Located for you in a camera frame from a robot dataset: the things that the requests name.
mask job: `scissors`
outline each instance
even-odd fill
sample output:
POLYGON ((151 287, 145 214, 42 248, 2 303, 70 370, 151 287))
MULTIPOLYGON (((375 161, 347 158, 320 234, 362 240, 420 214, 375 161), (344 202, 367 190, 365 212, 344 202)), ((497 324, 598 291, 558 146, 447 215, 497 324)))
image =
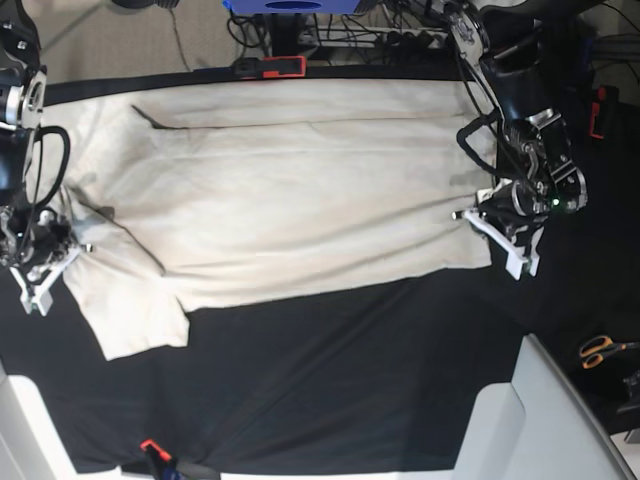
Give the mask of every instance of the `scissors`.
POLYGON ((612 355, 636 348, 640 348, 640 342, 617 343, 611 340, 608 335, 598 335, 580 347, 582 368, 589 370, 597 367, 612 355))

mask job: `blue device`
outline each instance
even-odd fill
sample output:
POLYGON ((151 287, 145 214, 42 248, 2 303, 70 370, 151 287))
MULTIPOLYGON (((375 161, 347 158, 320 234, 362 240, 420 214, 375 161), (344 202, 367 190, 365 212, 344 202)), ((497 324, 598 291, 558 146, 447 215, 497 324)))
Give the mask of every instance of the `blue device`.
POLYGON ((225 0, 224 6, 238 15, 258 13, 365 13, 377 0, 225 0))

